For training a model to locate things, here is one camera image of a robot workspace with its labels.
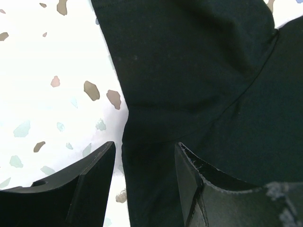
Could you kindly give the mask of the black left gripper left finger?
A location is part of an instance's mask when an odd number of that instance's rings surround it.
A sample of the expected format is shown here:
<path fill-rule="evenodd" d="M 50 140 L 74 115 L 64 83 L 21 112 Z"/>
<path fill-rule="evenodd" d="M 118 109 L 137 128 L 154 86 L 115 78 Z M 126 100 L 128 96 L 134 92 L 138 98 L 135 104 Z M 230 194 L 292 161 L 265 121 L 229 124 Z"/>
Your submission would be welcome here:
<path fill-rule="evenodd" d="M 2 227 L 101 227 L 116 157 L 109 141 L 29 187 L 0 192 Z"/>

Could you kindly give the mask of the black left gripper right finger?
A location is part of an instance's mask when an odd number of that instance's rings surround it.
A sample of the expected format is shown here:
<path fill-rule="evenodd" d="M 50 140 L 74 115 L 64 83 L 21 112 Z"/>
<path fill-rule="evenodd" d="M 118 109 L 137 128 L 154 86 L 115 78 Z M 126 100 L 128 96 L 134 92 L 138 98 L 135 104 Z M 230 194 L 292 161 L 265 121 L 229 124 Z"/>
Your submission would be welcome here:
<path fill-rule="evenodd" d="M 186 227 L 301 227 L 303 184 L 262 187 L 231 177 L 175 145 L 178 189 Z"/>

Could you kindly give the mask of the black t shirt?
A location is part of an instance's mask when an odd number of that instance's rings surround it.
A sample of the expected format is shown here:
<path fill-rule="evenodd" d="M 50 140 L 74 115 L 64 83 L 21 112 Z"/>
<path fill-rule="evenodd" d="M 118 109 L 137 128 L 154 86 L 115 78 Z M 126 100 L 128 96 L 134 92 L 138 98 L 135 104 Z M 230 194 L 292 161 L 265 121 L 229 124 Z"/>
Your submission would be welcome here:
<path fill-rule="evenodd" d="M 94 0 L 129 110 L 130 225 L 181 227 L 174 146 L 254 185 L 303 179 L 303 19 L 262 0 Z"/>

